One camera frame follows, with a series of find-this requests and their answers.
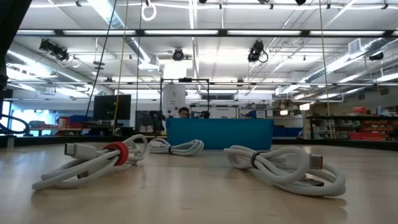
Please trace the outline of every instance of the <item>usb cable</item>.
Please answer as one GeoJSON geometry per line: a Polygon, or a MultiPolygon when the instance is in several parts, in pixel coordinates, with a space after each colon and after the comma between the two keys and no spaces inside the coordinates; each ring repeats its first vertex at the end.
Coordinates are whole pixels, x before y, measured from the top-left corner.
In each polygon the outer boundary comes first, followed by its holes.
{"type": "Polygon", "coordinates": [[[339,196],[346,192],[344,173],[324,164],[322,156],[308,154],[299,147],[258,152],[243,146],[231,146],[224,151],[228,153],[233,167],[258,169],[272,184],[288,192],[309,196],[339,196]],[[329,184],[310,179],[306,174],[319,177],[329,184]]]}
{"type": "Polygon", "coordinates": [[[145,157],[148,142],[141,134],[134,135],[123,142],[108,144],[103,150],[85,144],[65,145],[65,155],[75,158],[63,166],[41,176],[41,181],[34,183],[34,190],[47,187],[70,189],[81,187],[88,182],[110,172],[127,169],[145,157]],[[140,148],[134,140],[142,139],[144,147],[140,148]]]}
{"type": "Polygon", "coordinates": [[[193,156],[200,152],[205,144],[201,140],[193,140],[176,146],[170,145],[162,138],[155,138],[148,144],[149,153],[169,153],[179,156],[193,156]]]}

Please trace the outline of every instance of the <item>red cable tie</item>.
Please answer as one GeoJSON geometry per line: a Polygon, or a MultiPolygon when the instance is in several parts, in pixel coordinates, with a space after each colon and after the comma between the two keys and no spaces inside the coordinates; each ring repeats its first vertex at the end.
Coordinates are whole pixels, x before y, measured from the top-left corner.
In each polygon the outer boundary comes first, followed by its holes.
{"type": "Polygon", "coordinates": [[[123,142],[112,142],[110,144],[107,144],[104,149],[114,149],[114,150],[119,150],[119,159],[116,161],[114,164],[115,166],[121,166],[123,165],[128,157],[129,157],[129,148],[123,143],[123,142]]]}

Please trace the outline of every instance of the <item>person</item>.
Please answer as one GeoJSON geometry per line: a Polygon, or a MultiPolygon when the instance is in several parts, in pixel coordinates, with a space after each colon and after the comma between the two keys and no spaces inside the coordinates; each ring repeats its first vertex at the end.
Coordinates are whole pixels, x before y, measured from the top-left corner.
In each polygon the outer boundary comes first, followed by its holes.
{"type": "Polygon", "coordinates": [[[181,107],[178,110],[178,114],[180,115],[180,118],[189,118],[189,109],[186,107],[181,107]]]}

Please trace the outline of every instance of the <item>monitor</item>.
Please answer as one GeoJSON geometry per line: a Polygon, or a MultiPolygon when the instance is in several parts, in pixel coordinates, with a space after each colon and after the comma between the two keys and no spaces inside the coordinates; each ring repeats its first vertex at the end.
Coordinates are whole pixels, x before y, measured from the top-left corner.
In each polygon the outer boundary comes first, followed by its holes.
{"type": "MultiPolygon", "coordinates": [[[[93,120],[113,120],[116,111],[117,95],[96,96],[94,98],[93,120]]],[[[131,95],[119,95],[117,120],[130,119],[131,95]]]]}

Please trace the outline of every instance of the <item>wooden table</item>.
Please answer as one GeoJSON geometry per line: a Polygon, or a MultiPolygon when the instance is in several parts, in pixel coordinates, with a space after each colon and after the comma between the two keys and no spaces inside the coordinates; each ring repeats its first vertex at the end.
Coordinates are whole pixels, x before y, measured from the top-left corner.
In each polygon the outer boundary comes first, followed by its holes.
{"type": "MultiPolygon", "coordinates": [[[[101,148],[105,143],[91,143],[101,148]]],[[[346,175],[337,198],[304,197],[231,167],[223,151],[196,157],[147,154],[137,166],[80,189],[31,185],[71,158],[63,144],[0,151],[4,224],[398,223],[398,152],[302,146],[346,175]]]]}

